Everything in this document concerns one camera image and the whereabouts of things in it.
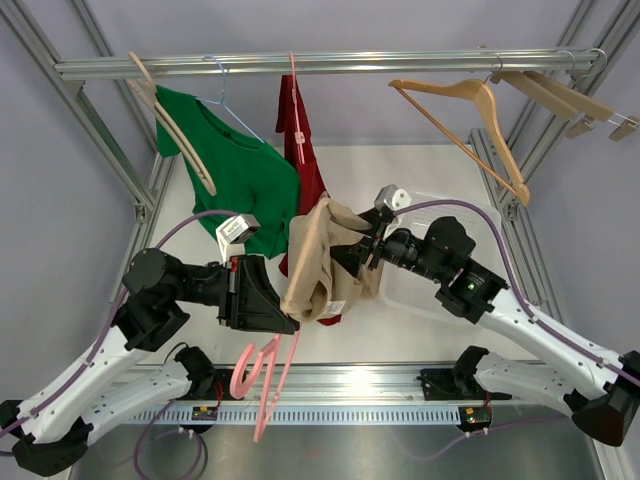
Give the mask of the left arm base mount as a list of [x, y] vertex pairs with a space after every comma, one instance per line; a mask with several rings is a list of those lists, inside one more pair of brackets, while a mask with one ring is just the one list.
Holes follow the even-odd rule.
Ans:
[[230, 367], [217, 367], [211, 386], [203, 393], [200, 400], [207, 401], [236, 401], [231, 394], [230, 385], [233, 369]]

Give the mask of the pink wire hanger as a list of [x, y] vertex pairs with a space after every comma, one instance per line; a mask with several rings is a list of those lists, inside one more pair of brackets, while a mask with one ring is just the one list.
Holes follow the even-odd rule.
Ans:
[[300, 165], [305, 164], [305, 155], [303, 144], [305, 141], [304, 133], [301, 129], [300, 124], [300, 116], [299, 116], [299, 108], [297, 101], [297, 78], [296, 78], [296, 64], [295, 64], [295, 56], [293, 52], [289, 53], [289, 60], [291, 64], [291, 78], [292, 78], [292, 86], [291, 86], [291, 98], [293, 104], [293, 112], [294, 112], [294, 139], [297, 149], [297, 160]]

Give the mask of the red t shirt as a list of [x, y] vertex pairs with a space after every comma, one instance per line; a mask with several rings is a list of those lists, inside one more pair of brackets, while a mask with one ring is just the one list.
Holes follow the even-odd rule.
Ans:
[[[311, 144], [311, 131], [309, 128], [308, 119], [304, 109], [304, 103], [302, 102], [302, 99], [298, 90], [298, 85], [297, 85], [297, 101], [298, 101], [298, 108], [299, 108], [300, 124], [301, 124], [301, 129], [302, 129], [302, 132], [304, 133], [304, 138], [305, 138], [305, 141], [303, 144], [305, 164], [300, 165], [298, 163], [297, 149], [296, 149], [296, 144], [294, 139], [295, 125], [294, 125], [293, 104], [292, 104], [292, 98], [291, 98], [291, 86], [292, 86], [291, 75], [287, 75], [281, 81], [279, 116], [278, 116], [276, 131], [284, 135], [285, 159], [295, 167], [300, 178], [299, 208], [298, 208], [298, 214], [296, 215], [296, 216], [300, 216], [300, 215], [306, 215], [310, 213], [310, 211], [316, 206], [319, 199], [324, 195], [326, 196], [328, 195], [327, 195], [324, 182], [322, 180], [322, 177], [316, 162], [316, 157]], [[288, 252], [288, 248], [285, 251], [285, 256], [283, 257], [279, 265], [279, 269], [281, 273], [284, 274], [286, 277], [288, 277], [287, 252]], [[331, 319], [319, 320], [318, 322], [325, 326], [330, 326], [340, 322], [341, 319], [342, 319], [342, 315], [337, 315]]]

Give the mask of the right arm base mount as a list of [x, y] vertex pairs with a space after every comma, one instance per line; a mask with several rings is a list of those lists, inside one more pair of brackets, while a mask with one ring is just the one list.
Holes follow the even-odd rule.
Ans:
[[422, 394], [427, 401], [461, 401], [461, 400], [511, 400], [512, 396], [502, 392], [488, 392], [475, 380], [469, 386], [458, 386], [455, 383], [451, 368], [425, 368], [416, 376]]

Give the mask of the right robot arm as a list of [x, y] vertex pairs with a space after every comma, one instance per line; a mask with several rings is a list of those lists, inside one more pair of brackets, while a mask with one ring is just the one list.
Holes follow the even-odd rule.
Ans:
[[533, 306], [513, 277], [502, 278], [472, 259], [476, 243], [453, 216], [434, 220], [423, 238], [393, 229], [396, 214], [388, 208], [363, 216], [372, 226], [361, 240], [331, 249], [352, 276], [384, 261], [431, 280], [450, 314], [510, 339], [540, 361], [520, 364], [470, 346], [451, 369], [460, 395], [485, 391], [528, 400], [570, 417], [594, 440], [622, 445], [639, 409], [638, 352], [602, 347]]

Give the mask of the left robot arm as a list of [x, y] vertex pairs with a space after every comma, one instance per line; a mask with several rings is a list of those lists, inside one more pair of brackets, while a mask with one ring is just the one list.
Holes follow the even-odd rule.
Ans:
[[213, 306], [234, 330], [291, 335], [300, 324], [280, 308], [265, 260], [234, 256], [225, 263], [189, 265], [156, 248], [133, 259], [123, 277], [126, 301], [96, 341], [39, 393], [1, 404], [1, 427], [15, 437], [8, 451], [23, 469], [42, 477], [77, 462], [104, 434], [149, 406], [199, 400], [217, 383], [217, 371], [198, 347], [186, 347], [124, 387], [112, 383], [157, 352], [189, 320], [183, 302]]

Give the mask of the beige t shirt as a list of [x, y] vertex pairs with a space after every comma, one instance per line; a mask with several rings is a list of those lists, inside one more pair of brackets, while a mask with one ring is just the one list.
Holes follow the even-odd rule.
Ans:
[[288, 286], [280, 308], [294, 320], [331, 319], [346, 314], [359, 300], [378, 295], [381, 267], [353, 278], [330, 255], [332, 246], [356, 244], [363, 238], [353, 230], [357, 216], [324, 195], [310, 213], [291, 220]]

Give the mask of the pink plastic hanger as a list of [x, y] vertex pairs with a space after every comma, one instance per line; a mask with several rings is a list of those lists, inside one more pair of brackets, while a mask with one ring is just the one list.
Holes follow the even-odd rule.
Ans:
[[282, 334], [275, 334], [259, 351], [256, 350], [255, 343], [248, 344], [234, 366], [229, 383], [229, 392], [236, 400], [244, 398], [254, 387], [260, 375], [264, 376], [253, 434], [253, 441], [255, 443], [261, 441], [275, 413], [276, 406], [280, 400], [293, 363], [299, 337], [300, 331], [293, 334], [291, 345], [274, 393], [271, 393], [271, 387], [276, 371], [278, 355], [282, 346]]

